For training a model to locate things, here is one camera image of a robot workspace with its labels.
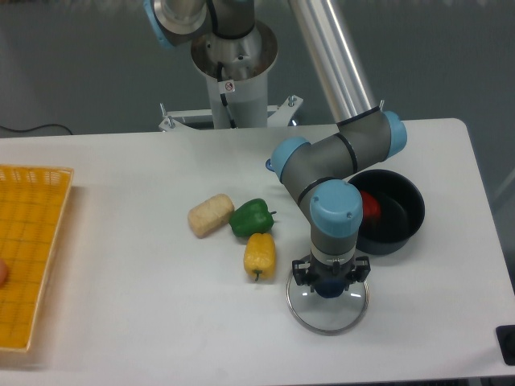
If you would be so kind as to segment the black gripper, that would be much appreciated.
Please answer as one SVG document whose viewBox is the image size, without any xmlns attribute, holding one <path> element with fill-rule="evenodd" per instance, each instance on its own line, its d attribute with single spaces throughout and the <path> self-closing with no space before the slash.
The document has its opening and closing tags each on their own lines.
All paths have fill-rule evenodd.
<svg viewBox="0 0 515 386">
<path fill-rule="evenodd" d="M 350 261 L 341 263 L 330 260 L 325 264 L 310 255 L 310 259 L 299 259 L 292 261 L 292 276 L 298 286 L 308 286 L 310 292 L 314 293 L 313 284 L 335 279 L 346 283 L 345 289 L 355 283 L 364 283 L 371 271 L 368 256 L 352 258 Z"/>
</svg>

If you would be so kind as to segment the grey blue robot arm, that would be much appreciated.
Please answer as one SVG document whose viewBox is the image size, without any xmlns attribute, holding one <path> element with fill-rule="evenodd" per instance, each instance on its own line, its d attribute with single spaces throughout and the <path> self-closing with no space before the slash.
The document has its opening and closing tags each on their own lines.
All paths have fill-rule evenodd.
<svg viewBox="0 0 515 386">
<path fill-rule="evenodd" d="M 216 128 L 267 124 L 267 73 L 278 44 L 256 19 L 253 2 L 147 1 L 144 7 L 160 43 L 190 43 Z M 309 266 L 293 262 L 295 282 L 336 298 L 370 270 L 368 259 L 355 255 L 364 210 L 347 177 L 399 153 L 407 133 L 399 117 L 374 100 L 338 5 L 293 1 L 290 8 L 338 130 L 316 143 L 286 139 L 271 166 L 311 226 Z"/>
</svg>

